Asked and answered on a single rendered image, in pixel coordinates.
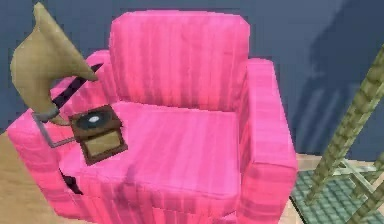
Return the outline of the green bamboo ladder shelf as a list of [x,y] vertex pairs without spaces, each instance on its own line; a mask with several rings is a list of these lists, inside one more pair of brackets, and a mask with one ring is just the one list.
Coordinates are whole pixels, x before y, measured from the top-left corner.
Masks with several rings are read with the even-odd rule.
[[350,216],[345,224],[363,224],[384,203],[384,183],[376,188],[373,184],[384,173],[384,152],[379,155],[369,170],[351,165],[345,158],[357,136],[384,97],[384,44],[370,66],[356,92],[351,105],[328,144],[312,175],[312,186],[304,202],[312,205],[331,179],[348,177],[355,188],[351,196],[366,200]]

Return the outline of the grey green floor mat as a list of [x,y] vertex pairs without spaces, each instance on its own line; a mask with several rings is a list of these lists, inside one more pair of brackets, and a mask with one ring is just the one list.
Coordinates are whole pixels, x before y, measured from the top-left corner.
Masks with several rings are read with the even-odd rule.
[[312,175],[313,170],[299,171],[290,196],[304,224],[346,224],[367,199],[350,197],[355,188],[352,173],[348,168],[337,168],[317,201],[307,206],[304,199],[312,186]]

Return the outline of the brown record player brass horn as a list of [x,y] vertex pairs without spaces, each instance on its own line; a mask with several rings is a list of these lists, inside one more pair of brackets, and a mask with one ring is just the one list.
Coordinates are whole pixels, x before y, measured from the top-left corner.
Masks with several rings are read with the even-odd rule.
[[90,66],[44,5],[33,8],[35,26],[15,49],[10,63],[12,83],[47,144],[56,148],[80,144],[92,165],[127,149],[122,122],[109,105],[70,116],[60,108],[88,81],[97,79],[102,66]]

